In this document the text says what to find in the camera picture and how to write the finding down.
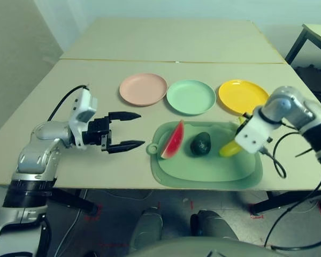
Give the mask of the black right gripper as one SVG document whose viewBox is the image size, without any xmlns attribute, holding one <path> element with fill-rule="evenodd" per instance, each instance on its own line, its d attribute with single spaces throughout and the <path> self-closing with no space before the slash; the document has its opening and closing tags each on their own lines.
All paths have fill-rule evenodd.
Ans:
<svg viewBox="0 0 321 257">
<path fill-rule="evenodd" d="M 237 128 L 237 132 L 240 132 L 247 125 L 247 123 L 250 121 L 251 118 L 252 118 L 252 115 L 248 114 L 247 112 L 239 116 L 238 117 L 239 126 Z"/>
</svg>

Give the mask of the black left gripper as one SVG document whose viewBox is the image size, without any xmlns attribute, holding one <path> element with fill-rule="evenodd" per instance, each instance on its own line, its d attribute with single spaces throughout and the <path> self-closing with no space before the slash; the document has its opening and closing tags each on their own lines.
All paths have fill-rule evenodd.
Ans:
<svg viewBox="0 0 321 257">
<path fill-rule="evenodd" d="M 88 123 L 87 131 L 82 132 L 83 144 L 101 146 L 101 151 L 108 152 L 109 154 L 127 152 L 137 148 L 145 142 L 128 140 L 122 141 L 117 145 L 111 145 L 112 132 L 110 130 L 112 120 L 127 121 L 137 118 L 141 118 L 141 115 L 127 111 L 110 112 L 103 118 L 96 118 Z"/>
</svg>

